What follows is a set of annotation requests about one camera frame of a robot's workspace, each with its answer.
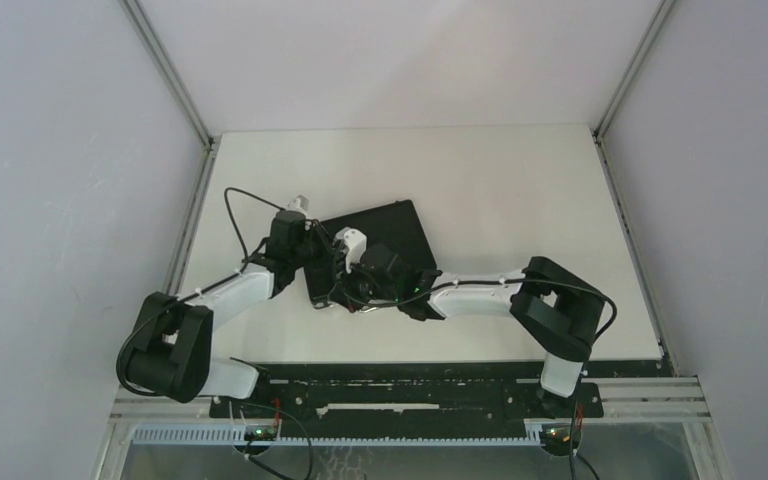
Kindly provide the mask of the black aluminium poker case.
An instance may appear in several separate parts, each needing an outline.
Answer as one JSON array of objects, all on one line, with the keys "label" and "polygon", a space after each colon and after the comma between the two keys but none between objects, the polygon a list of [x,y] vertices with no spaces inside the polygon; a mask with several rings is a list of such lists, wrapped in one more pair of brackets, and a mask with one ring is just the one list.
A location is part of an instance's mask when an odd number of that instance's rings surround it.
[{"label": "black aluminium poker case", "polygon": [[[436,269],[437,262],[412,200],[356,211],[321,220],[332,240],[344,228],[354,228],[367,237],[368,247],[386,246],[408,265],[418,269]],[[334,287],[331,261],[320,258],[304,268],[309,300],[315,309],[325,308],[327,295]]]}]

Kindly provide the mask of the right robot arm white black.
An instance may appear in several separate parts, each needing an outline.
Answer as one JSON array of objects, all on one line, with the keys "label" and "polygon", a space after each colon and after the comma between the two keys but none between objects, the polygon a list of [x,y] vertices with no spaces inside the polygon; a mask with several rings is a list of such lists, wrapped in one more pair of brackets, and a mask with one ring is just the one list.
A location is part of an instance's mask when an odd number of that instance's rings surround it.
[{"label": "right robot arm white black", "polygon": [[346,252],[335,288],[349,308],[395,308],[417,321],[464,316],[511,318],[544,349],[539,406],[565,415],[595,342],[615,322],[613,299],[553,260],[535,256],[521,270],[459,275],[420,269],[383,245]]}]

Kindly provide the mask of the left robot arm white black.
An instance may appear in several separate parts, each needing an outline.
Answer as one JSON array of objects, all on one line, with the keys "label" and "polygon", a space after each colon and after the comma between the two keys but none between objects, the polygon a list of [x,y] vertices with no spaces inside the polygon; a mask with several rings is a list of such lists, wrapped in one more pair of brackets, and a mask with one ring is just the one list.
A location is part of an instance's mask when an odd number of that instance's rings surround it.
[{"label": "left robot arm white black", "polygon": [[212,352],[213,334],[245,310],[280,295],[298,270],[326,253],[318,221],[281,210],[259,246],[241,266],[215,283],[176,297],[145,298],[116,358],[115,373],[129,392],[188,403],[198,397],[229,397],[250,417],[271,407],[271,388],[257,367]]}]

